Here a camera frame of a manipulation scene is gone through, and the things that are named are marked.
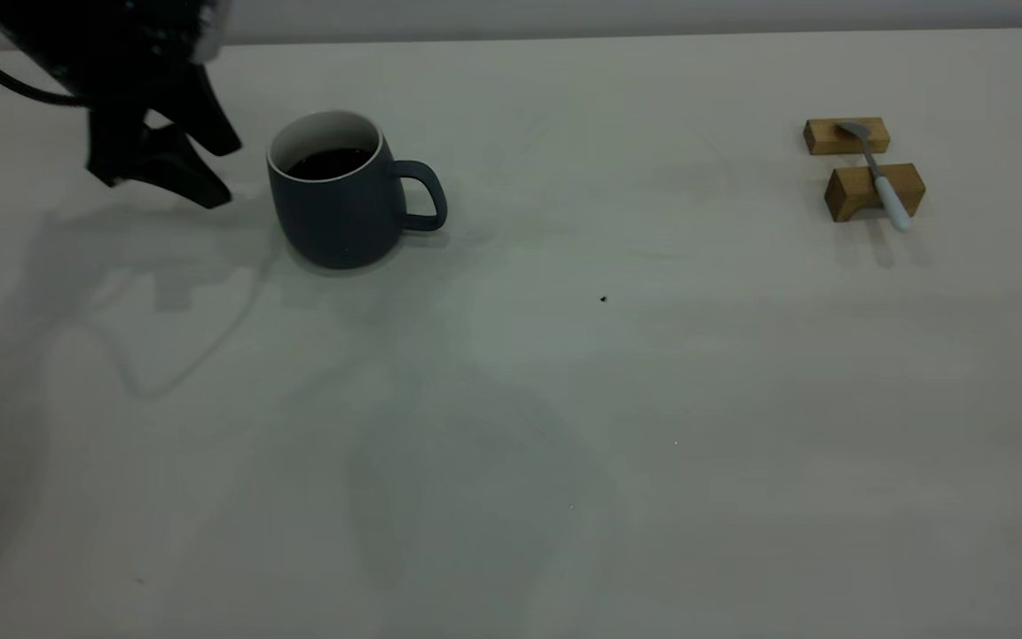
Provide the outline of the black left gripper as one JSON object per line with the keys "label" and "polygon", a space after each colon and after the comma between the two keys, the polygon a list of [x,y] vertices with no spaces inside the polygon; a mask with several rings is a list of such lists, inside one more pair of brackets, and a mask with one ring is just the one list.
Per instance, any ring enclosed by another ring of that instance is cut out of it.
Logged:
{"label": "black left gripper", "polygon": [[[0,1],[0,33],[65,88],[41,90],[0,69],[0,86],[88,113],[86,169],[103,185],[138,181],[216,208],[232,201],[188,137],[215,156],[242,149],[204,62],[222,48],[227,1]],[[145,109],[108,106],[152,98]]]}

